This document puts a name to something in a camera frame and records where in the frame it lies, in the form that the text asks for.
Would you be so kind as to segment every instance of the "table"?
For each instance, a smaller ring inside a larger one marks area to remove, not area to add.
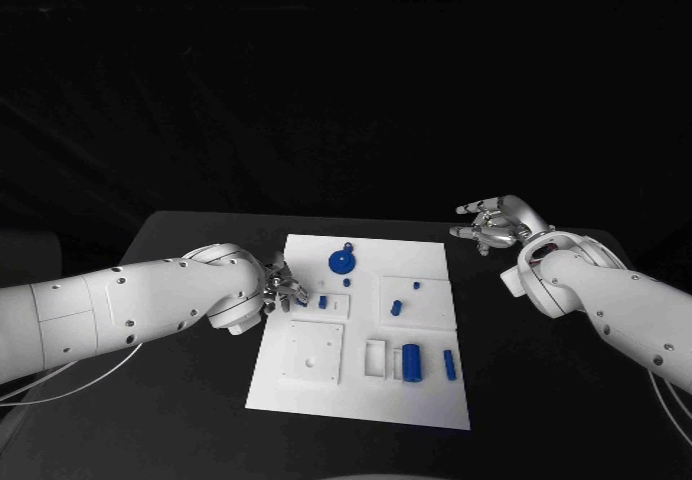
[[[598,239],[625,261],[606,232],[559,229]],[[516,247],[481,257],[441,223],[158,212],[122,264],[221,242],[262,258],[288,233],[444,242],[472,430],[245,409],[263,323],[233,337],[203,319],[145,344],[89,389],[20,407],[30,410],[0,458],[1,478],[692,475],[644,370],[599,341],[582,314],[549,319],[508,294],[498,274]],[[41,397],[82,385],[128,352],[80,362]]]

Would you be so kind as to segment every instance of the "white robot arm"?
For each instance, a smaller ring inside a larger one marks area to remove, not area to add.
[[[478,251],[523,244],[501,280],[550,318],[583,312],[602,340],[641,366],[692,392],[692,296],[627,270],[592,238],[555,231],[514,196],[458,207],[477,213],[451,235],[474,239]]]
[[[230,334],[307,292],[276,255],[263,266],[233,244],[0,289],[0,384],[188,328],[207,315]]]

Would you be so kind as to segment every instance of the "robotic hand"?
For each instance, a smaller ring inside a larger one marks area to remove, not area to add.
[[[233,335],[275,302],[308,295],[282,255],[262,265],[233,244],[0,289],[0,384],[188,328],[204,316]]]
[[[517,197],[467,204],[456,213],[477,213],[449,233],[475,240],[482,256],[490,247],[523,245],[517,265],[500,275],[514,297],[526,294],[550,318],[583,312],[601,339],[692,393],[692,296],[627,270],[592,238],[555,231]]]

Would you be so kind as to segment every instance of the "cable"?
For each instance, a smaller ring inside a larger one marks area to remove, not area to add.
[[[668,390],[670,390],[670,393],[673,394],[673,397],[674,397],[674,400],[676,400],[676,402],[677,402],[677,405],[679,405],[680,408],[684,410],[684,413],[687,414],[687,417],[692,419],[692,413],[689,412],[684,403],[681,403],[680,397],[677,396],[677,393],[674,392],[673,386],[670,385],[670,382],[668,382],[667,380],[666,380],[666,385],[667,385],[667,388],[668,388]]]
[[[673,415],[670,413],[670,410],[667,409],[667,405],[666,405],[666,402],[663,401],[663,397],[660,395],[660,391],[658,391],[658,386],[655,385],[655,380],[653,378],[653,373],[650,370],[648,371],[648,378],[651,379],[651,384],[653,384],[653,389],[655,390],[655,396],[658,397],[658,402],[660,402],[660,405],[663,406],[663,410],[666,411],[667,413],[667,418],[670,419],[670,421],[673,422],[673,425],[674,425],[674,428],[677,429],[677,431],[680,432],[680,435],[684,437],[684,440],[687,441],[689,443],[689,446],[692,447],[692,440],[689,439],[687,435],[684,434],[684,432],[681,431],[681,428],[680,428],[680,425],[677,424],[674,418],[673,418]]]
[[[0,402],[2,400],[7,400],[10,397],[12,397],[14,395],[17,395],[18,393],[24,392],[25,390],[28,390],[30,388],[33,388],[36,385],[38,385],[38,383],[43,383],[46,380],[48,380],[50,378],[53,378],[60,372],[63,372],[76,362],[72,362],[72,363],[67,363],[63,367],[60,367],[60,369],[57,371],[54,371],[53,373],[48,373],[47,375],[44,375],[43,377],[40,377],[33,383],[30,383],[28,385],[25,385],[24,387],[21,387],[18,390],[14,390],[11,393],[8,393],[7,395],[1,396],[0,397]]]
[[[57,395],[56,397],[51,398],[44,398],[43,400],[36,400],[34,402],[20,402],[20,403],[0,403],[0,407],[15,407],[21,405],[34,405],[37,403],[44,403],[44,402],[51,402],[53,400],[57,400],[59,398],[66,397],[67,395],[72,395],[73,393],[79,392],[83,390],[86,387],[90,387],[99,380],[102,380],[121,366],[122,364],[129,360],[131,356],[136,353],[136,350],[141,348],[144,344],[139,343],[136,345],[136,348],[131,351],[129,355],[125,357],[125,359],[115,365],[115,367],[108,370],[108,372],[103,373],[95,380],[92,380],[86,385],[82,385],[77,389],[72,390],[67,393],[63,393],[61,395]]]

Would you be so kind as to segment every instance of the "blue disc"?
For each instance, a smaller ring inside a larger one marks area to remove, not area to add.
[[[348,250],[338,250],[328,257],[328,268],[338,275],[345,275],[356,267],[356,257]]]

